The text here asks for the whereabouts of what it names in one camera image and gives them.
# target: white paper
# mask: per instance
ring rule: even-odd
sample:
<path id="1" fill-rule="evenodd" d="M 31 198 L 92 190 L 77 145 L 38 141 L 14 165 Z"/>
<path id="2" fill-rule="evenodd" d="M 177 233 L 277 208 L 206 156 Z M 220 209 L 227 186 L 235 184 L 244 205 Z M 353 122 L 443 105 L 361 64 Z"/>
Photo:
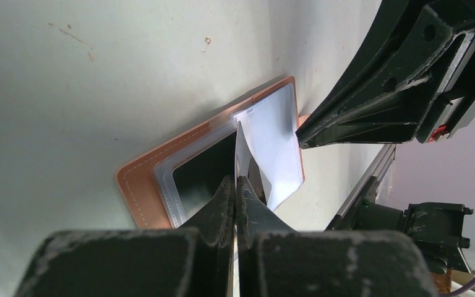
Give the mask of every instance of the white paper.
<path id="1" fill-rule="evenodd" d="M 294 85 L 279 89 L 236 119 L 260 168 L 267 207 L 275 210 L 303 183 Z"/>

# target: black mechanical part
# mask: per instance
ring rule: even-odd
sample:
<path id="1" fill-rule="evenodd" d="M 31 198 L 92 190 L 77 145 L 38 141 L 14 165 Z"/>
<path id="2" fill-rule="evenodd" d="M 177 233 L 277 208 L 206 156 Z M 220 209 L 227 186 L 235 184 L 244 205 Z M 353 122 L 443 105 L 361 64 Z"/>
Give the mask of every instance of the black mechanical part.
<path id="1" fill-rule="evenodd" d="M 437 296 L 420 250 L 395 231 L 297 233 L 246 177 L 176 230 L 70 231 L 37 250 L 16 296 L 225 296 L 234 223 L 243 296 Z"/>
<path id="2" fill-rule="evenodd" d="M 347 70 L 296 134 L 304 149 L 428 142 L 474 117 L 475 0 L 383 0 Z"/>
<path id="3" fill-rule="evenodd" d="M 469 272 L 461 249 L 470 240 L 461 236 L 463 218 L 472 210 L 463 204 L 410 204 L 398 209 L 356 199 L 343 217 L 336 215 L 327 230 L 395 230 L 409 236 L 422 251 L 432 273 L 445 274 L 447 269 Z"/>
<path id="4" fill-rule="evenodd" d="M 351 229 L 352 226 L 343 226 L 343 224 L 350 224 L 350 222 L 352 222 L 351 218 L 353 218 L 356 213 L 357 205 L 359 205 L 363 199 L 374 202 L 376 197 L 380 197 L 383 200 L 388 198 L 390 194 L 388 193 L 387 187 L 390 179 L 388 175 L 391 174 L 389 170 L 394 162 L 395 153 L 395 144 L 386 144 L 382 147 L 381 151 L 354 186 L 349 196 L 347 196 L 338 210 L 338 213 L 328 224 L 326 230 Z"/>

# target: cable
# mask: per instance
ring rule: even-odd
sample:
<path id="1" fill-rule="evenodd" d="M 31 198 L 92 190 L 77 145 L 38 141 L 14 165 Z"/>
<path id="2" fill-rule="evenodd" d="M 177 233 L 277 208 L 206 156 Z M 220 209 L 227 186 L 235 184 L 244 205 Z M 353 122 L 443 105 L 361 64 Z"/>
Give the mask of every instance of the cable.
<path id="1" fill-rule="evenodd" d="M 440 294 L 441 297 L 454 297 L 454 296 L 458 296 L 464 292 L 467 292 L 469 291 L 470 289 L 474 288 L 475 287 L 475 278 L 473 278 L 472 280 L 470 280 L 467 284 L 463 285 L 461 288 L 457 289 L 457 290 L 454 290 L 450 293 L 447 293 L 447 294 Z"/>

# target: leather cover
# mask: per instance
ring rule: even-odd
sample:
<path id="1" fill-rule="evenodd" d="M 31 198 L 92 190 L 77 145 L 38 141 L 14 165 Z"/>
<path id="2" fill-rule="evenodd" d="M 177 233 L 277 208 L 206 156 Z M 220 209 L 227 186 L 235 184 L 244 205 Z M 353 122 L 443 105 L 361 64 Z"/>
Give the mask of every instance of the leather cover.
<path id="1" fill-rule="evenodd" d="M 121 167 L 116 174 L 116 182 L 136 225 L 145 229 L 172 228 L 163 205 L 161 190 L 154 176 L 156 164 L 227 123 L 232 114 L 245 110 L 288 84 L 294 85 L 295 92 L 294 77 L 282 79 Z"/>

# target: purple wire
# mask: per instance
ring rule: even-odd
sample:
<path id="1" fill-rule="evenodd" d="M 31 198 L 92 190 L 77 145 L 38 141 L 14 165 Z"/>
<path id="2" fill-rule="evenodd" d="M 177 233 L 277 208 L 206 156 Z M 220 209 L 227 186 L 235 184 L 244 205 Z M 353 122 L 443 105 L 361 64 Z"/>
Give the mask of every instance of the purple wire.
<path id="1" fill-rule="evenodd" d="M 458 296 L 464 292 L 467 292 L 469 291 L 470 289 L 474 288 L 475 287 L 475 278 L 473 278 L 472 280 L 470 280 L 467 284 L 463 285 L 461 288 L 457 289 L 457 290 L 454 290 L 450 293 L 447 293 L 447 294 L 440 294 L 440 296 L 442 297 L 454 297 L 454 296 Z"/>

